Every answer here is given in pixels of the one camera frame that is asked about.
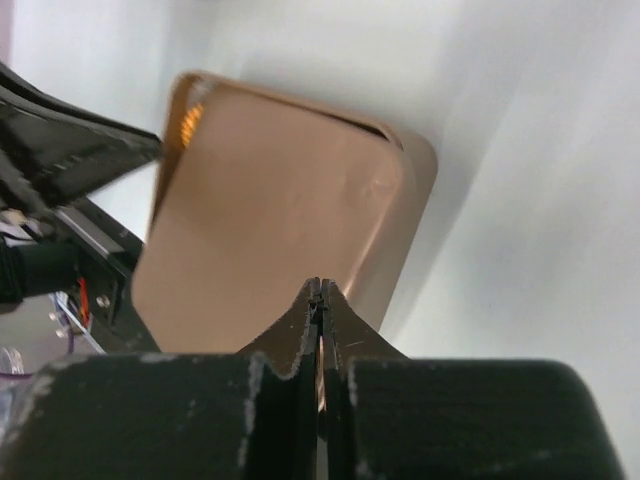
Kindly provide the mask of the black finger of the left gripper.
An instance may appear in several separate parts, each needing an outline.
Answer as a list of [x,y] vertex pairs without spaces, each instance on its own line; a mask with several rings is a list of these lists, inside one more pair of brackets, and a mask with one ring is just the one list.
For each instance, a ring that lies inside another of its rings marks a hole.
[[3,205],[65,205],[161,155],[155,134],[63,102],[1,66]]

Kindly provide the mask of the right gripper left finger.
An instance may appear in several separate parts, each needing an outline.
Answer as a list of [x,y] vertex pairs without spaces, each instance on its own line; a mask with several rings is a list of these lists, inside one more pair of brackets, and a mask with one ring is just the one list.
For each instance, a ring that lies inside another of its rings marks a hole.
[[235,354],[52,362],[17,395],[5,479],[312,479],[320,282]]

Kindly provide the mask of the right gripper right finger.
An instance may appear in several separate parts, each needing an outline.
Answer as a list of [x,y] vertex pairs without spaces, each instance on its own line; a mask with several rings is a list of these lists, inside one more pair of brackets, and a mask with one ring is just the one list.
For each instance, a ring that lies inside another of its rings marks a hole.
[[595,401],[568,365],[410,359],[320,287],[332,479],[620,479]]

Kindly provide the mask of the orange round cookie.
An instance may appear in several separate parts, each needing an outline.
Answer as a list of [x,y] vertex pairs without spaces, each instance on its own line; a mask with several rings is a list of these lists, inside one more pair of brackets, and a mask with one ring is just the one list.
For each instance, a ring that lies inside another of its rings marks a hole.
[[180,139],[183,147],[188,147],[200,122],[204,105],[198,103],[187,109],[180,124]]

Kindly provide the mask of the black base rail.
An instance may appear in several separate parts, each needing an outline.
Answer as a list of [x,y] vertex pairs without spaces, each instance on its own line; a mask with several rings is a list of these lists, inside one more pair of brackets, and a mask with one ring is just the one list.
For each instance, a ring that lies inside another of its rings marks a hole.
[[66,307],[94,347],[104,353],[157,352],[132,303],[132,280],[142,241],[92,201],[83,198],[55,213],[58,231],[78,248],[85,289],[68,293]]

